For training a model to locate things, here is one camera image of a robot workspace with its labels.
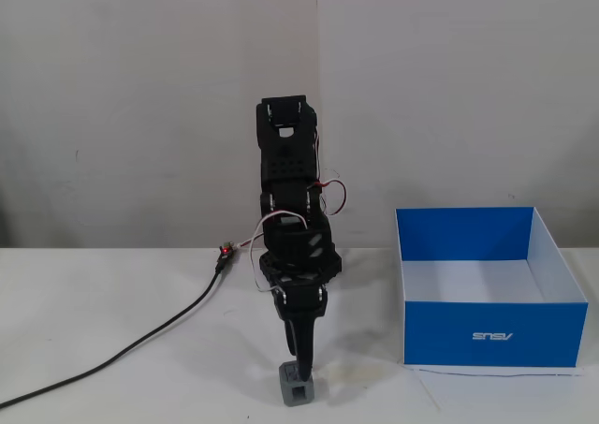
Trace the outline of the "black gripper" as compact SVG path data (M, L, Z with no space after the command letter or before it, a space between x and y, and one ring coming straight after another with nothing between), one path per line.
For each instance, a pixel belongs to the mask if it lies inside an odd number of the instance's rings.
M274 288L274 305L284 320L289 353L296 357L299 378L307 382L314 361L314 322L327 309L328 292L320 283L295 283Z

